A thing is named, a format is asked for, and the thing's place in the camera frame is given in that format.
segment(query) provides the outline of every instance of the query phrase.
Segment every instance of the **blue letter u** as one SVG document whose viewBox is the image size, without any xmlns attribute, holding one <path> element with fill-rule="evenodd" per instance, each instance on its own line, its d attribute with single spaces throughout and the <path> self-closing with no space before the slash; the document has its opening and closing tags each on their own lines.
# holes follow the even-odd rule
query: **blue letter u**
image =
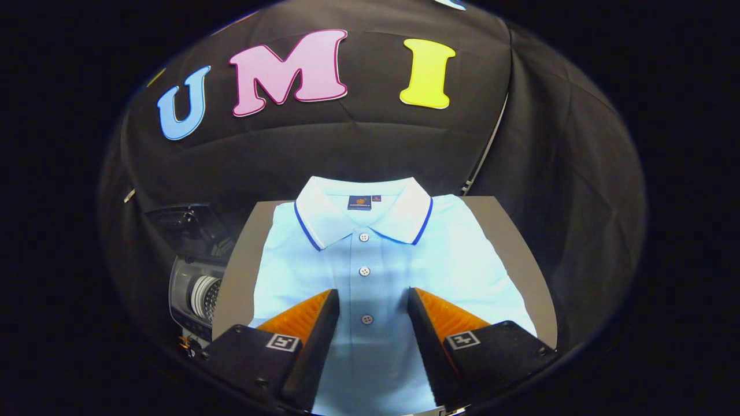
<svg viewBox="0 0 740 416">
<path fill-rule="evenodd" d="M 180 140 L 189 135 L 203 120 L 203 114 L 206 112 L 203 79 L 210 70 L 210 65 L 202 67 L 185 79 L 185 85 L 190 90 L 190 114 L 183 121 L 175 117 L 175 94 L 178 93 L 179 87 L 173 87 L 157 101 L 162 133 L 169 140 Z"/>
</svg>

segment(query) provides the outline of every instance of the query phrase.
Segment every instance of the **polo shirt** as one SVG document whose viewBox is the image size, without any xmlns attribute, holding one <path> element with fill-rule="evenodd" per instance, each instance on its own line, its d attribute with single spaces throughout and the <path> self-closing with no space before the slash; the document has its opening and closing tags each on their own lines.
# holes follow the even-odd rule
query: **polo shirt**
<svg viewBox="0 0 740 416">
<path fill-rule="evenodd" d="M 340 315 L 312 412 L 389 415 L 437 407 L 406 311 L 418 287 L 493 324 L 537 335 L 521 294 L 465 203 L 413 179 L 311 177 L 275 208 L 255 285 L 257 327 L 327 289 Z"/>
</svg>

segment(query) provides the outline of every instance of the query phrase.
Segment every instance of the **letter m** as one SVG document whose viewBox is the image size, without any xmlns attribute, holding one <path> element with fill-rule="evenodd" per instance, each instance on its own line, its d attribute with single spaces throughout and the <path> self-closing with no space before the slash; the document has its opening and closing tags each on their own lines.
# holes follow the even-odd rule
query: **letter m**
<svg viewBox="0 0 740 416">
<path fill-rule="evenodd" d="M 304 36 L 283 61 L 265 45 L 251 47 L 234 55 L 238 103 L 234 115 L 255 114 L 266 106 L 257 95 L 257 83 L 276 104 L 288 98 L 290 87 L 300 71 L 298 101 L 326 101 L 347 94 L 347 86 L 339 82 L 337 51 L 339 42 L 347 37 L 345 30 L 319 30 Z"/>
</svg>

